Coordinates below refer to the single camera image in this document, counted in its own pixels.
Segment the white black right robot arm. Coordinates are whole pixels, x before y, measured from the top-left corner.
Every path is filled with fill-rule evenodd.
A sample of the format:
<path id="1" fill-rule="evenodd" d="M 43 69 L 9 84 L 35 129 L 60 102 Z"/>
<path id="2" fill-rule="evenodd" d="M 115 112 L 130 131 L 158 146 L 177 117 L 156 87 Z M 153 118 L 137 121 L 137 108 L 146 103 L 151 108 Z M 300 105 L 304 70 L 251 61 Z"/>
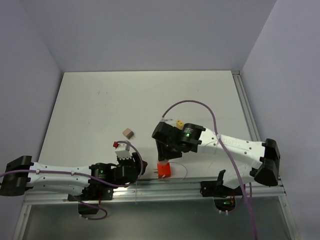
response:
<path id="1" fill-rule="evenodd" d="M 249 141 L 220 135 L 193 123 L 186 123 L 182 129 L 161 121 L 155 127 L 158 160 L 168 161 L 182 157 L 184 153 L 206 153 L 227 155 L 243 165 L 237 170 L 221 170 L 216 183 L 217 191 L 229 194 L 240 185 L 257 182 L 267 187 L 278 185 L 280 151 L 274 139 Z"/>

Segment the yellow charger plug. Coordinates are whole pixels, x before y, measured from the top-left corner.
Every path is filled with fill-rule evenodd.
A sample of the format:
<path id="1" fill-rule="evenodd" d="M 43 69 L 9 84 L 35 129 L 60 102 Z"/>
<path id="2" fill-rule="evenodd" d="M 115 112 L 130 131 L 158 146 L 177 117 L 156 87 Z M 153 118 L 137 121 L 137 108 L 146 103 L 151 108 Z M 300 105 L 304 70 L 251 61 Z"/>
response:
<path id="1" fill-rule="evenodd" d="M 184 122 L 180 119 L 177 119 L 175 122 L 175 127 L 178 128 L 179 130 L 182 130 L 184 127 Z"/>

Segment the red cube adapter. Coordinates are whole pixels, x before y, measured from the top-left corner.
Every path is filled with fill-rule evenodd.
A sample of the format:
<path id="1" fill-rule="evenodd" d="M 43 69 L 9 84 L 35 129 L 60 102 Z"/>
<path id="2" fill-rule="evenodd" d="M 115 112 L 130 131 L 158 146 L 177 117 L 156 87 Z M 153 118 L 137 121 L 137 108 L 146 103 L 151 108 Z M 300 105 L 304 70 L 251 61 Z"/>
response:
<path id="1" fill-rule="evenodd" d="M 153 170 L 159 179 L 170 178 L 171 177 L 171 165 L 167 164 L 157 164 L 157 168 Z"/>

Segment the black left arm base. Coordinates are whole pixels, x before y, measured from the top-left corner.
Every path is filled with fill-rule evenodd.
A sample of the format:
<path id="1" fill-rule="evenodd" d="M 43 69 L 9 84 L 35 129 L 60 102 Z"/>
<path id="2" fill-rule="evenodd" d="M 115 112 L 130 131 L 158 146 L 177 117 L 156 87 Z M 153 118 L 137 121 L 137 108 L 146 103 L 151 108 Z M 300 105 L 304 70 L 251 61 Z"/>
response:
<path id="1" fill-rule="evenodd" d="M 68 194 L 67 200 L 77 202 L 78 213 L 91 218 L 98 213 L 98 207 L 101 206 L 102 201 L 112 200 L 113 192 L 112 187 L 86 187 L 79 196 Z"/>

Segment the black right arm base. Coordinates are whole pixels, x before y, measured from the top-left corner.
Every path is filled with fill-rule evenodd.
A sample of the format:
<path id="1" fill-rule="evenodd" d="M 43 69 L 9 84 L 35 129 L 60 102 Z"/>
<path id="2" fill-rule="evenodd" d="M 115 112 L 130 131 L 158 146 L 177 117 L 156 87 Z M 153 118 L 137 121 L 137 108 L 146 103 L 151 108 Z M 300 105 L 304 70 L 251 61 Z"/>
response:
<path id="1" fill-rule="evenodd" d="M 242 203 L 244 197 L 240 186 L 232 189 L 223 185 L 225 173 L 224 169 L 219 172 L 217 180 L 201 181 L 199 192 L 202 197 L 212 197 L 218 213 L 227 215 L 237 207 L 236 196 L 241 196 L 239 204 Z"/>

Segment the pink charger plug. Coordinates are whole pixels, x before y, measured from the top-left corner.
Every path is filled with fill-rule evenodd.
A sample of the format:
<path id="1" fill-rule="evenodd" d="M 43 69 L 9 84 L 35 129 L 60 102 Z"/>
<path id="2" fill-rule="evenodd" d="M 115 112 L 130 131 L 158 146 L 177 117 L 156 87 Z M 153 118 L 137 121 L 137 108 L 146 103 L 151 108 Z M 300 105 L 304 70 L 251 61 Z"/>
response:
<path id="1" fill-rule="evenodd" d="M 168 160 L 163 160 L 163 161 L 158 161 L 158 165 L 166 165 L 169 161 Z"/>

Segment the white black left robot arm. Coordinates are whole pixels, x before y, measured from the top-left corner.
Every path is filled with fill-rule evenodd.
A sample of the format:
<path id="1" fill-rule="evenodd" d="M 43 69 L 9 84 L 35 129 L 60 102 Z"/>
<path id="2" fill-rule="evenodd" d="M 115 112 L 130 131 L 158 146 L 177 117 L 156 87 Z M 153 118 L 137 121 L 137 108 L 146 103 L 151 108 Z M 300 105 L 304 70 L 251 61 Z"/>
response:
<path id="1" fill-rule="evenodd" d="M 116 164 L 60 167 L 33 162 L 31 156 L 24 155 L 6 165 L 0 175 L 0 194 L 16 197 L 28 191 L 44 191 L 95 200 L 113 189 L 134 184 L 148 165 L 136 152 L 116 160 Z"/>

